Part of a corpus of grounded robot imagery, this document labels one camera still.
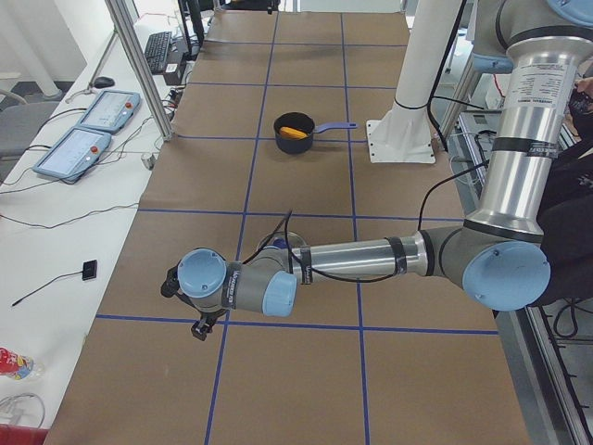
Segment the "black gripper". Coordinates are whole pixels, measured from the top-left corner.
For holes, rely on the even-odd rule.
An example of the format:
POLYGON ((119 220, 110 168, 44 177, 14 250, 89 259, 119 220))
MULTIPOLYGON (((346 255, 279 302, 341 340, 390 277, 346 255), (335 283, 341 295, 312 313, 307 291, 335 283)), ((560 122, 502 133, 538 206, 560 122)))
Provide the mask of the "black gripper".
POLYGON ((205 341, 212 332, 212 326, 217 323, 220 317, 220 311, 202 311, 200 320, 196 321, 190 328, 192 336, 200 341, 205 341))

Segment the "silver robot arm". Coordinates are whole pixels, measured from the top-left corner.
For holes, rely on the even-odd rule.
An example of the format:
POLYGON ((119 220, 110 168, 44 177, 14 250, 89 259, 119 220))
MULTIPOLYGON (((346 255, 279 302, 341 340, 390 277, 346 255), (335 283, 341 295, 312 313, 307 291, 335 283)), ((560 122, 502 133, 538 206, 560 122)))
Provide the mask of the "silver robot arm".
POLYGON ((264 241, 242 262, 198 248, 169 270, 161 292, 200 314, 193 335, 207 337, 226 312, 288 316, 298 285, 327 279, 370 284, 406 273, 437 276, 495 312, 578 299, 587 283, 577 239, 552 225, 565 200, 561 168, 581 146, 559 150, 563 113, 577 66, 592 53, 588 1, 483 1, 479 48, 511 60, 511 79, 482 166, 479 202, 463 223, 411 236, 282 248, 264 241))

